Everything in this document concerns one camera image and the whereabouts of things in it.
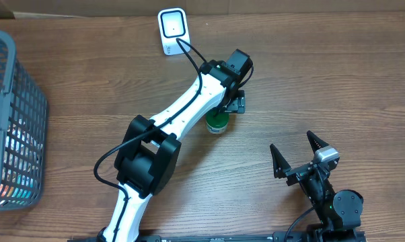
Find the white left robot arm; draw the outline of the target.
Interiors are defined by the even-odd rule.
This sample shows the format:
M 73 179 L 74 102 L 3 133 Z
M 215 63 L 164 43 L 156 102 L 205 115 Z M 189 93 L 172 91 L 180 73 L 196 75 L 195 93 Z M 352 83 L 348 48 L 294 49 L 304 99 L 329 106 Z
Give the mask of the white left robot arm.
M 253 62 L 237 49 L 227 61 L 211 60 L 197 68 L 192 86 L 172 105 L 149 119 L 136 116 L 129 124 L 116 153 L 118 199 L 110 224 L 97 241 L 136 241 L 139 224 L 152 196 L 168 183 L 181 148 L 181 140 L 206 114 L 218 123 L 230 113 L 246 110 L 241 89 L 251 77 Z

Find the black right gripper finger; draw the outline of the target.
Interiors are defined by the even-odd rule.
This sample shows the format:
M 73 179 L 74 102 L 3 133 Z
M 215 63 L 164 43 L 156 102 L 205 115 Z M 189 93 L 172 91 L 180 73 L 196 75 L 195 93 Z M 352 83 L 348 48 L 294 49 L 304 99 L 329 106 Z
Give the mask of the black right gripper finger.
M 275 178 L 286 178 L 287 173 L 291 170 L 291 166 L 286 159 L 281 155 L 280 151 L 274 144 L 270 145 L 270 152 L 272 156 L 272 164 Z
M 317 150 L 328 147 L 329 144 L 325 141 L 323 141 L 321 138 L 319 138 L 316 134 L 314 134 L 312 131 L 308 130 L 306 132 L 307 139 L 311 145 L 311 149 L 313 153 L 315 153 Z

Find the green lid jar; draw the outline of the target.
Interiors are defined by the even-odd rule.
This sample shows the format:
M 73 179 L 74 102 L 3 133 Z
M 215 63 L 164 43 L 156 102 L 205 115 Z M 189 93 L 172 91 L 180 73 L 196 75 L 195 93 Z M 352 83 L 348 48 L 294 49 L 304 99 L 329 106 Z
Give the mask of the green lid jar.
M 226 131 L 229 123 L 228 113 L 218 113 L 210 110 L 205 114 L 205 122 L 207 130 L 212 134 L 221 134 Z

